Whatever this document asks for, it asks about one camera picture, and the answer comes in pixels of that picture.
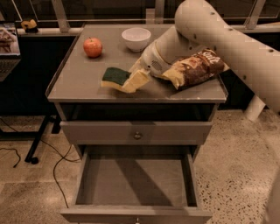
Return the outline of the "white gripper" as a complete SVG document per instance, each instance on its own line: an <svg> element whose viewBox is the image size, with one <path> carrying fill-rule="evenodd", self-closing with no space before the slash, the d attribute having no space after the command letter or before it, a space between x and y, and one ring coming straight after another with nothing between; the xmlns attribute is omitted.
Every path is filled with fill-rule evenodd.
<svg viewBox="0 0 280 224"><path fill-rule="evenodd" d="M122 85L122 90L125 93L135 93L150 81L149 72L152 76L160 77L171 67L174 61L175 58L166 42L160 40L153 41L145 48L141 58L129 69L129 72L132 74Z"/></svg>

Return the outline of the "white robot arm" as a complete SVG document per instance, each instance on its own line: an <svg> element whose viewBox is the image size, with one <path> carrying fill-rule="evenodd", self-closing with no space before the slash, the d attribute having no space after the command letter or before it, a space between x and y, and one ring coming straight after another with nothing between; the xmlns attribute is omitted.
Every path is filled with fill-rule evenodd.
<svg viewBox="0 0 280 224"><path fill-rule="evenodd" d="M280 113L280 53L228 25L206 0L185 0L177 8L174 26L150 44L133 65L135 72L153 70L153 58L167 65L177 56L206 46L226 62L260 101L275 115Z"/></svg>

